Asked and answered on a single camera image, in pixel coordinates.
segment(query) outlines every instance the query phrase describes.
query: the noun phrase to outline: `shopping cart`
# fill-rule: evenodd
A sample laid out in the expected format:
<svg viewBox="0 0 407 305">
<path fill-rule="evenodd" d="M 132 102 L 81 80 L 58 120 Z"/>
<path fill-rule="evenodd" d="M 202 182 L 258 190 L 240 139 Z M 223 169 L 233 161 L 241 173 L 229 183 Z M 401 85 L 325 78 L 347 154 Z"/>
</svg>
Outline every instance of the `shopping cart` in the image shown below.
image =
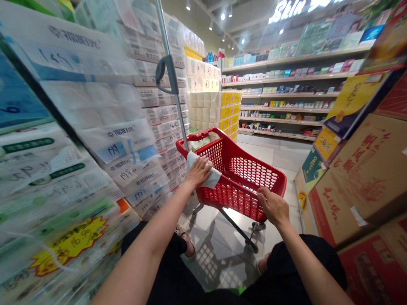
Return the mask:
<svg viewBox="0 0 407 305">
<path fill-rule="evenodd" d="M 210 132 L 216 133 L 220 139 L 197 149 L 195 153 L 209 157 L 213 167 L 220 171 L 222 176 L 215 189 L 200 187 L 196 190 L 200 206 L 194 210 L 193 216 L 196 216 L 204 205 L 217 208 L 243 236 L 249 249 L 257 253 L 258 247 L 251 238 L 254 231 L 265 228 L 264 222 L 267 217 L 256 192 L 260 187 L 265 186 L 283 196 L 287 178 L 281 171 L 245 152 L 219 128 L 212 127 L 190 134 L 187 136 L 187 141 L 199 141 L 208 137 Z M 188 152 L 184 146 L 184 139 L 178 140 L 176 145 L 178 151 L 187 158 Z M 231 208 L 255 221 L 252 223 L 253 231 L 250 237 L 238 227 L 223 208 Z"/>
</svg>

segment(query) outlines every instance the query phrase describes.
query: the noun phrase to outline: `white tile floor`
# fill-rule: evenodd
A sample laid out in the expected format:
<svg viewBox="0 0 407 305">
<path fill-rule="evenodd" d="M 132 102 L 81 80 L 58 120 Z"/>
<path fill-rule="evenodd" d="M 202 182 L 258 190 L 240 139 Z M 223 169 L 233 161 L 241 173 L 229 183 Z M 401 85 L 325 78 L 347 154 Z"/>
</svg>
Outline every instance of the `white tile floor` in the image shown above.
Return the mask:
<svg viewBox="0 0 407 305">
<path fill-rule="evenodd" d="M 310 146 L 286 141 L 267 147 L 242 142 L 238 142 L 238 145 L 287 176 L 284 199 L 290 205 L 291 223 L 302 233 L 293 180 Z M 192 210 L 198 204 L 197 197 L 191 197 L 179 221 L 189 232 L 197 250 L 196 260 L 186 261 L 186 265 L 204 289 L 249 286 L 259 276 L 256 262 L 282 241 L 277 229 L 267 221 L 265 230 L 255 231 L 252 240 L 259 252 L 254 254 L 245 246 L 244 238 L 217 209 L 204 206 L 196 217 L 192 217 Z M 253 220 L 233 210 L 226 212 L 246 234 L 251 235 Z"/>
</svg>

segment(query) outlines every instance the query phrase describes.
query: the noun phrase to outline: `foot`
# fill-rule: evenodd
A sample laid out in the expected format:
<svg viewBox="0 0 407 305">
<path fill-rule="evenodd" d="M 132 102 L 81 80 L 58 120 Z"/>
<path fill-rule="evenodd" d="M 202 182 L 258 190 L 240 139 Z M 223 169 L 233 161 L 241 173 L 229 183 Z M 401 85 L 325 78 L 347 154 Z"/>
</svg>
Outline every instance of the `foot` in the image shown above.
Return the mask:
<svg viewBox="0 0 407 305">
<path fill-rule="evenodd" d="M 264 274 L 267 270 L 267 259 L 270 256 L 271 253 L 266 254 L 265 257 L 263 257 L 259 263 L 257 264 L 257 269 L 259 270 L 260 274 Z"/>
<path fill-rule="evenodd" d="M 187 251 L 184 253 L 186 257 L 191 258 L 195 254 L 195 246 L 191 241 L 190 236 L 184 232 L 181 234 L 181 238 L 187 242 Z"/>
</svg>

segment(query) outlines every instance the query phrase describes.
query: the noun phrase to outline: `white cloth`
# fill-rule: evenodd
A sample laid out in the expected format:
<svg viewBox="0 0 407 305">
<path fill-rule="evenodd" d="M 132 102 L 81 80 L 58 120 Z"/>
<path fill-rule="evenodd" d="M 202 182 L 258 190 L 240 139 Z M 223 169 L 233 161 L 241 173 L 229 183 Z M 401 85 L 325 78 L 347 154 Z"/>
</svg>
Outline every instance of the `white cloth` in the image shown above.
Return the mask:
<svg viewBox="0 0 407 305">
<path fill-rule="evenodd" d="M 187 171 L 190 170 L 191 166 L 194 164 L 194 162 L 195 162 L 195 160 L 197 158 L 198 158 L 198 155 L 195 154 L 194 152 L 189 152 L 188 153 L 188 156 L 187 156 L 188 169 L 187 169 Z M 217 169 L 214 169 L 213 167 L 211 168 L 211 173 L 212 173 L 212 175 L 209 176 L 209 178 L 201 185 L 201 187 L 209 187 L 210 189 L 215 188 L 215 186 L 219 182 L 219 179 L 220 179 L 222 174 L 221 174 L 220 171 L 218 171 Z"/>
</svg>

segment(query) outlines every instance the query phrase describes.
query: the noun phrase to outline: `illuminated sign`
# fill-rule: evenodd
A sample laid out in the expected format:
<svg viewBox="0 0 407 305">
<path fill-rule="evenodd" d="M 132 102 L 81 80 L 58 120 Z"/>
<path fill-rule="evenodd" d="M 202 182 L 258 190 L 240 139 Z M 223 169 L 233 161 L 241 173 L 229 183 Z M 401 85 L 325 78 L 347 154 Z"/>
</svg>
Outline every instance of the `illuminated sign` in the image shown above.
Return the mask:
<svg viewBox="0 0 407 305">
<path fill-rule="evenodd" d="M 330 4 L 332 0 L 311 0 L 311 3 L 308 8 L 308 13 L 315 10 L 317 7 L 322 6 L 326 7 Z M 343 0 L 334 0 L 334 3 L 342 2 Z M 305 6 L 306 0 L 295 0 L 293 5 L 291 5 L 292 1 L 283 0 L 279 2 L 276 6 L 276 10 L 274 11 L 273 17 L 269 18 L 268 23 L 277 22 L 279 20 L 284 20 L 290 18 L 295 15 L 299 15 L 302 12 L 302 9 Z"/>
</svg>

